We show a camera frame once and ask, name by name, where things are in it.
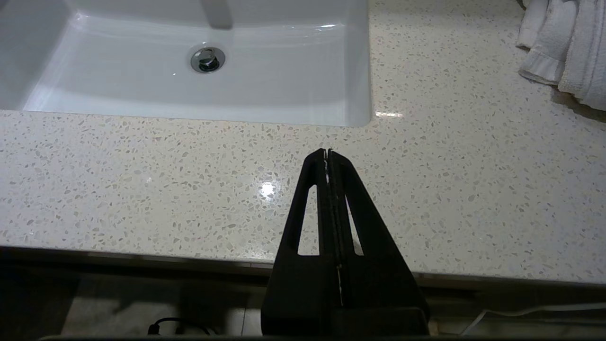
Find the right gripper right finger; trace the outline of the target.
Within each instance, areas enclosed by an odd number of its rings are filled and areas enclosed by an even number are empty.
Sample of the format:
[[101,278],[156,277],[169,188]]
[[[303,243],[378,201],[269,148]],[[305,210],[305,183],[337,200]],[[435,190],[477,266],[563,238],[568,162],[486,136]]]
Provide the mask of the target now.
[[339,242],[338,334],[428,334],[430,309],[355,167],[329,151]]

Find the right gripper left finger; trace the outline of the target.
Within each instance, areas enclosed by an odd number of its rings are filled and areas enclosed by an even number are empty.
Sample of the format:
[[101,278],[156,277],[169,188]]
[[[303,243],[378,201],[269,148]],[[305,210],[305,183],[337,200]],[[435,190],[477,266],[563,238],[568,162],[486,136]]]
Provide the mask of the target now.
[[264,335],[339,335],[339,242],[329,151],[305,158],[260,310]]

